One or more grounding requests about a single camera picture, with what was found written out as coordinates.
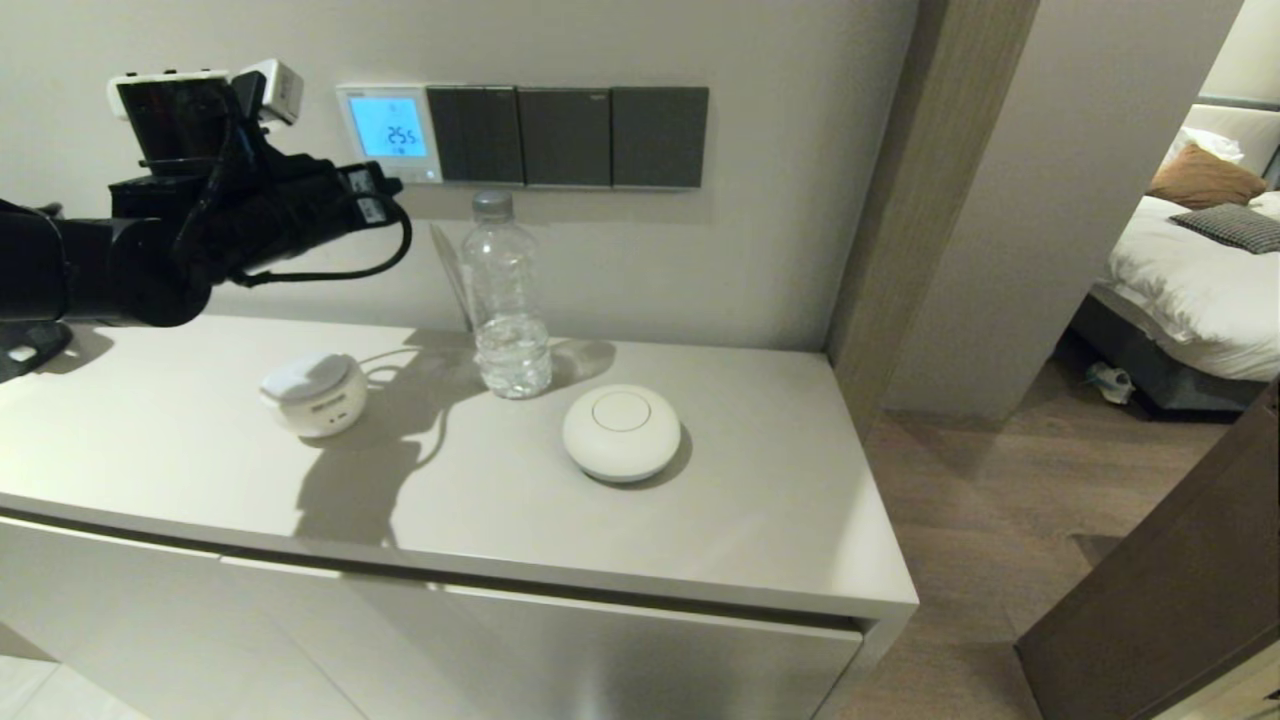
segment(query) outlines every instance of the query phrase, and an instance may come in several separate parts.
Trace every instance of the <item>gray switch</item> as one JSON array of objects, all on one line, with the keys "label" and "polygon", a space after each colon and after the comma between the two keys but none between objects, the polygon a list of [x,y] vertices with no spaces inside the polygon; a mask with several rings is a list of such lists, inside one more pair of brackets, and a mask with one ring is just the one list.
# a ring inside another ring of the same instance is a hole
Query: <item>gray switch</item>
[{"label": "gray switch", "polygon": [[703,184],[705,87],[613,88],[613,187]]},{"label": "gray switch", "polygon": [[426,100],[444,179],[525,183],[513,87],[434,86]]},{"label": "gray switch", "polygon": [[521,87],[517,95],[530,186],[611,184],[608,90]]}]

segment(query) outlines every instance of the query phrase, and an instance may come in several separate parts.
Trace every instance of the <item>bottle cap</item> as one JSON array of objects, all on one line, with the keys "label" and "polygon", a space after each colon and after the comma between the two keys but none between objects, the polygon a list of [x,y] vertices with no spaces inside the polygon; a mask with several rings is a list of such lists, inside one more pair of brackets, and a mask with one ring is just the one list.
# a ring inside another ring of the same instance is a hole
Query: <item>bottle cap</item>
[{"label": "bottle cap", "polygon": [[511,193],[504,190],[484,190],[471,199],[471,210],[477,220],[509,220],[516,217]]}]

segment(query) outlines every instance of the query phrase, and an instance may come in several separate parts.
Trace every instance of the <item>brown pillow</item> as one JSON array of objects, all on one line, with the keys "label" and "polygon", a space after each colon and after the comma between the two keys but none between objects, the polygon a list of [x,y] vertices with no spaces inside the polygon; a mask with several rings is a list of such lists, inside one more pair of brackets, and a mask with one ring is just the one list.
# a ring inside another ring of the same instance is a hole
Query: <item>brown pillow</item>
[{"label": "brown pillow", "polygon": [[1249,170],[1216,158],[1198,145],[1188,145],[1151,178],[1147,195],[1203,210],[1228,202],[1247,205],[1266,188],[1266,181]]}]

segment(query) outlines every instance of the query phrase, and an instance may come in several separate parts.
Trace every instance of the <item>wooden floor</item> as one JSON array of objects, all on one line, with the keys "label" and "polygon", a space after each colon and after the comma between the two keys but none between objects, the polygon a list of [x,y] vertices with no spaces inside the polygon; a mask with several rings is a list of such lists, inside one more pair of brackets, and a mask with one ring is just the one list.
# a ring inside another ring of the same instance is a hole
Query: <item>wooden floor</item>
[{"label": "wooden floor", "polygon": [[846,720],[1038,720],[1014,641],[1226,432],[1151,423],[1051,361],[1004,427],[891,415],[867,443],[920,609]]}]

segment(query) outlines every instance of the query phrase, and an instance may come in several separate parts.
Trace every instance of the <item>checkered pillow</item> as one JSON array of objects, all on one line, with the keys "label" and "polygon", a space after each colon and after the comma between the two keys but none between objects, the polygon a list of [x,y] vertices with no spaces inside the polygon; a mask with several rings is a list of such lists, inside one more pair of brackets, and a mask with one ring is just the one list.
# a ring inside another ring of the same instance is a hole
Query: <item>checkered pillow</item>
[{"label": "checkered pillow", "polygon": [[1254,255],[1280,252],[1280,222],[1243,205],[1219,205],[1169,219],[1210,240]]}]

